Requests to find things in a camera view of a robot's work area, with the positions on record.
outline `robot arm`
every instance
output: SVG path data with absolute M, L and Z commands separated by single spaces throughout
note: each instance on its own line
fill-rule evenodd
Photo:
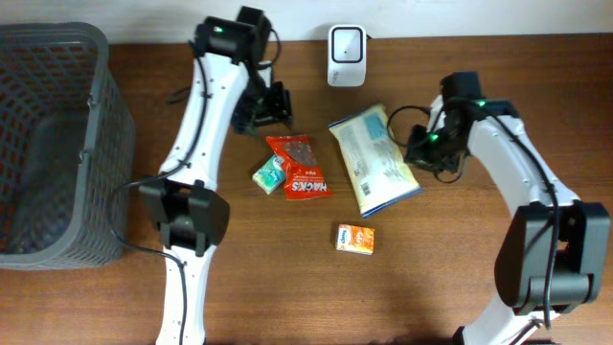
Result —
M 598 295 L 609 215 L 599 203 L 581 202 L 559 181 L 530 142 L 512 105 L 486 100 L 475 73 L 455 73 L 443 79 L 441 87 L 442 94 L 431 106 L 428 128 L 413 129 L 405 160 L 434 173 L 455 173 L 462 157 L 475 156 L 488 170 L 512 217 L 494 268 L 497 293 L 475 322 L 456 332 L 454 343 L 520 344 L 543 323 L 553 235 L 549 222 L 554 203 L 538 168 L 553 185 L 561 213 L 557 240 L 567 242 L 555 256 L 550 320 Z
M 253 133 L 255 127 L 268 124 L 291 124 L 289 93 L 281 82 L 272 82 L 271 64 L 260 65 L 270 31 L 263 12 L 246 7 L 237 21 L 209 17 L 196 29 L 190 98 L 159 173 L 187 162 L 167 178 L 140 188 L 149 216 L 160 231 L 164 252 L 184 264 L 183 287 L 176 262 L 166 259 L 166 298 L 158 345 L 202 345 L 205 340 L 202 319 L 207 276 L 230 217 L 229 204 L 216 193 L 217 168 L 230 124 L 238 133 Z

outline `teal packet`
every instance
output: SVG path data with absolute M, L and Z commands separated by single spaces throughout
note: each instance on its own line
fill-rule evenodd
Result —
M 273 154 L 266 164 L 253 174 L 253 181 L 268 195 L 285 181 L 285 172 L 281 169 L 283 161 L 280 156 Z

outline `wooden table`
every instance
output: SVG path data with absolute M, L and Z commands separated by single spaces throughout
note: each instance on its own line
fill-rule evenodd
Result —
M 613 210 L 612 34 L 374 39 L 366 83 L 349 89 L 328 86 L 326 50 L 323 41 L 285 43 L 276 72 L 291 90 L 293 132 L 311 137 L 334 196 L 265 195 L 251 173 L 271 150 L 262 137 L 228 135 L 218 192 L 232 218 L 209 275 L 207 344 L 423 343 L 474 320 L 495 291 L 493 264 L 510 224 L 481 164 L 470 159 L 465 178 L 453 185 L 414 171 L 421 195 L 362 219 L 327 129 L 376 102 L 389 111 L 428 105 L 440 79 L 454 71 L 479 71 L 485 94 L 513 101 L 558 177 L 584 200 Z M 134 177 L 155 173 L 184 110 L 164 99 L 190 84 L 190 51 L 113 46 L 110 69 L 137 123 Z M 400 115 L 396 134 L 405 137 L 424 122 L 419 113 Z M 261 134 L 289 131 L 272 126 Z M 136 194 L 129 215 L 129 239 L 159 247 Z M 334 250 L 330 238 L 339 222 L 375 228 L 374 255 Z M 596 303 L 557 320 L 555 340 L 610 343 L 611 241 L 606 264 Z M 133 252 L 99 269 L 1 271 L 0 342 L 152 344 L 164 282 L 159 258 Z

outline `small orange box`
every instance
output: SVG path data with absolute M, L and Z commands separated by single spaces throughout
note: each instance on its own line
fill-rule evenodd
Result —
M 359 254 L 373 254 L 375 250 L 375 230 L 347 224 L 338 225 L 336 249 Z

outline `white plastic casing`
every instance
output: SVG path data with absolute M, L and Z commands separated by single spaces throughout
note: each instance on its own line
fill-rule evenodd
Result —
M 328 31 L 328 84 L 360 86 L 366 79 L 366 30 L 359 25 L 334 25 Z

